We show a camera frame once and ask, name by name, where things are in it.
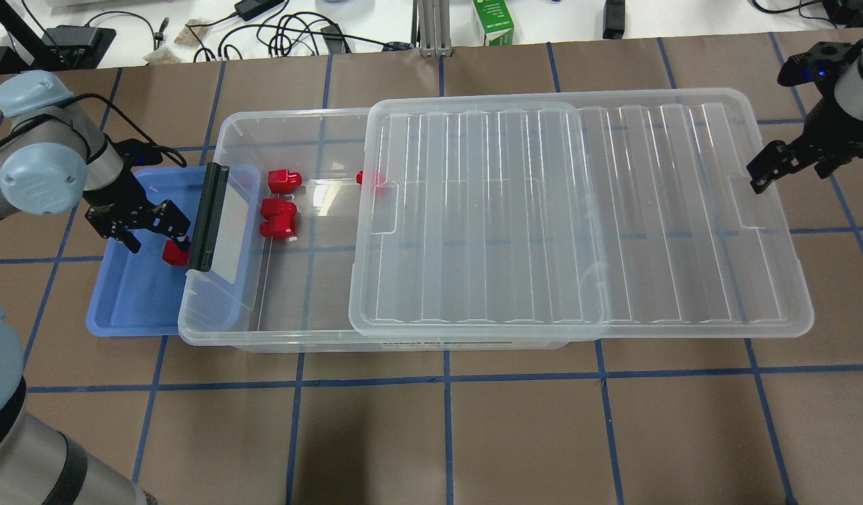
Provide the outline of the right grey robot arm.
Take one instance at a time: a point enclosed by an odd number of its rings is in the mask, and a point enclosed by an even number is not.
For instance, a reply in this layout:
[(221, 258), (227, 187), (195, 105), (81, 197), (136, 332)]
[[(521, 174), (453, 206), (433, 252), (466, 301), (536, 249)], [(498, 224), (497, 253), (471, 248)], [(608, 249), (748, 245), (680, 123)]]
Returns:
[(863, 158), (863, 38), (855, 43), (820, 41), (791, 55), (777, 82), (788, 88), (812, 83), (822, 98), (807, 114), (799, 137), (790, 143), (769, 142), (748, 163), (756, 194), (805, 168), (827, 179)]

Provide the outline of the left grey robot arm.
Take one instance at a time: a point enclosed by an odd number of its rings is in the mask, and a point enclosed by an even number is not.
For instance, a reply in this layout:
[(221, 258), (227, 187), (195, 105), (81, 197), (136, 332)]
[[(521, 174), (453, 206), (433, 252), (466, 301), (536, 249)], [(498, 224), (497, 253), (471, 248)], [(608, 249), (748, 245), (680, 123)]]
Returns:
[[(168, 239), (187, 256), (190, 221), (173, 202), (152, 203), (131, 172), (171, 154), (148, 135), (116, 143), (95, 125), (56, 74), (31, 70), (0, 84), (12, 125), (0, 141), (0, 221), (17, 213), (58, 215), (79, 201), (99, 236), (132, 253), (134, 231)], [(0, 504), (156, 504), (158, 499), (27, 409), (24, 358), (0, 305)]]

